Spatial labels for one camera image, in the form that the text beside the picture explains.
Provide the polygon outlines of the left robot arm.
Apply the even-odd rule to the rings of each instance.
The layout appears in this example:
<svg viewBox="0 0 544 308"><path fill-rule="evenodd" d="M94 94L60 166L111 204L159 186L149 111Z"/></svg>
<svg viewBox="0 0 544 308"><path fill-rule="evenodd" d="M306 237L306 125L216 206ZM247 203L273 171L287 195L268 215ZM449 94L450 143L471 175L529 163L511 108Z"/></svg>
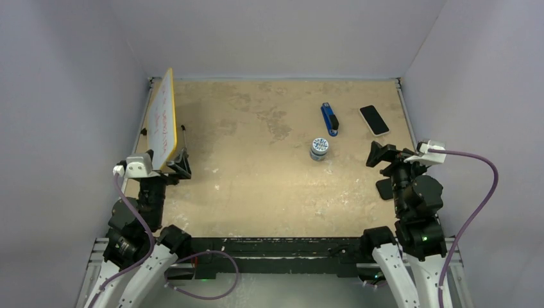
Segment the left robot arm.
<svg viewBox="0 0 544 308"><path fill-rule="evenodd" d="M191 236L162 226L167 186L192 177L187 150L166 162L168 172L153 168L156 157L148 150L113 168L120 199L112 207L101 269L85 307L137 307L170 265L191 256Z"/></svg>

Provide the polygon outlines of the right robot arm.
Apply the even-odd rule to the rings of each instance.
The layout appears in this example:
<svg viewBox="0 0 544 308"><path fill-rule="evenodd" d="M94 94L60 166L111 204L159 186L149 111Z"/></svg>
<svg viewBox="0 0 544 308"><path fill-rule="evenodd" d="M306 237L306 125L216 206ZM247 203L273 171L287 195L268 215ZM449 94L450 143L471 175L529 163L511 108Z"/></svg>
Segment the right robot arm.
<svg viewBox="0 0 544 308"><path fill-rule="evenodd" d="M442 164L444 148L431 141L418 150L399 150L392 144L371 143L368 167L388 166L380 174L390 179L395 208L395 230L366 229L360 252L375 261L398 307L452 307L447 282L445 236L438 218L443 207L443 186L427 175Z"/></svg>

